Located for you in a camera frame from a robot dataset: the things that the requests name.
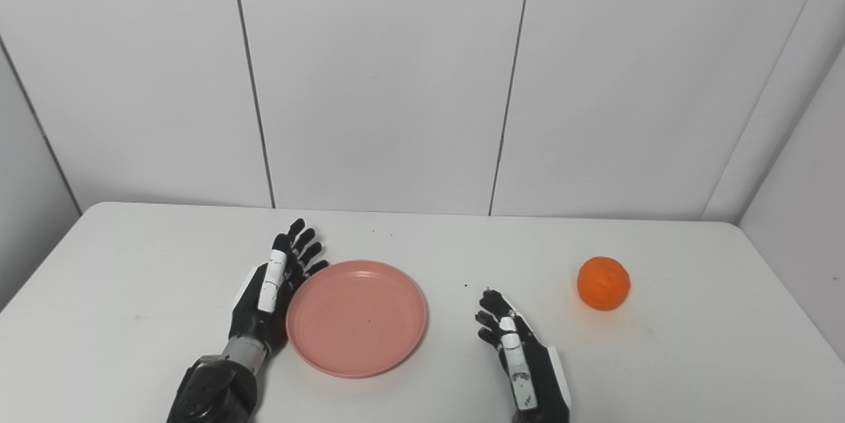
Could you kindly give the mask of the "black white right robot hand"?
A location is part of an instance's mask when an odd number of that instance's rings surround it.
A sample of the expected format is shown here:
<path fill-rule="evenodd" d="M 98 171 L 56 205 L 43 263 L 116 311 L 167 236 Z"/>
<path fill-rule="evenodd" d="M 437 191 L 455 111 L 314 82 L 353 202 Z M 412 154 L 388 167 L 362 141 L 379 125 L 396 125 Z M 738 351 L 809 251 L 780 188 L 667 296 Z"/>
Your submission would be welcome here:
<path fill-rule="evenodd" d="M 571 395 L 558 351 L 544 345 L 522 313 L 497 290 L 484 290 L 475 315 L 509 379 L 513 422 L 568 422 Z"/>

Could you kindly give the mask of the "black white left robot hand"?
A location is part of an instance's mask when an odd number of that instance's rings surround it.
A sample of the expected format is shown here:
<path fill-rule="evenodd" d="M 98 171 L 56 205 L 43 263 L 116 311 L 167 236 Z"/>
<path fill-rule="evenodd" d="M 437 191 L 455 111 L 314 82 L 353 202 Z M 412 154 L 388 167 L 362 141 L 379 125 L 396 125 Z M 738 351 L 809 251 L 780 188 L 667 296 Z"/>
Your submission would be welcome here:
<path fill-rule="evenodd" d="M 323 246 L 303 218 L 278 234 L 271 260 L 251 270 L 242 285 L 230 322 L 229 338 L 250 336 L 269 353 L 287 344 L 286 318 L 293 296 L 305 282 L 326 269 L 325 259 L 313 263 Z"/>

